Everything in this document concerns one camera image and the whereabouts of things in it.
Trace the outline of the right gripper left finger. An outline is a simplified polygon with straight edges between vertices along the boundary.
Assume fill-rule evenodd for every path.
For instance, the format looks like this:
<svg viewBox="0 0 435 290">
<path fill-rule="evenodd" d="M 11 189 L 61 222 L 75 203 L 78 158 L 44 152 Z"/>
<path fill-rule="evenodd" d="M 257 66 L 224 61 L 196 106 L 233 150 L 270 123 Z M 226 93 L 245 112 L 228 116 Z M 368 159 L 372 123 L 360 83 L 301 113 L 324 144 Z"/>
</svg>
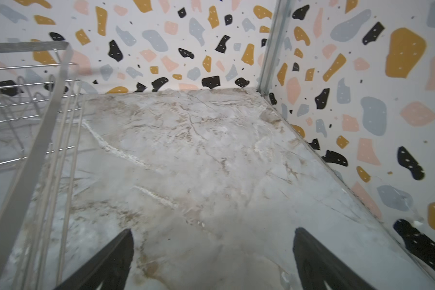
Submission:
<svg viewBox="0 0 435 290">
<path fill-rule="evenodd" d="M 57 290 L 123 290 L 134 257 L 131 229 L 110 243 L 56 287 Z"/>
</svg>

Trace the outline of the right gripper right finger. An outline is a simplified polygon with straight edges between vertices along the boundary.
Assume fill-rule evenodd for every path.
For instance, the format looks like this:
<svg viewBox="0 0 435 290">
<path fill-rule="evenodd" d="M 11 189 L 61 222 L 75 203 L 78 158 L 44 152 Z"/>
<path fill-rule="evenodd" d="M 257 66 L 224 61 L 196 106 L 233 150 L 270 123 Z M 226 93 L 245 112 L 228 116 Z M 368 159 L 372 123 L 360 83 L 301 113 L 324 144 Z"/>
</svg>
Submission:
<svg viewBox="0 0 435 290">
<path fill-rule="evenodd" d="M 330 252 L 306 229 L 295 230 L 292 248 L 304 290 L 372 290 L 373 286 Z"/>
</svg>

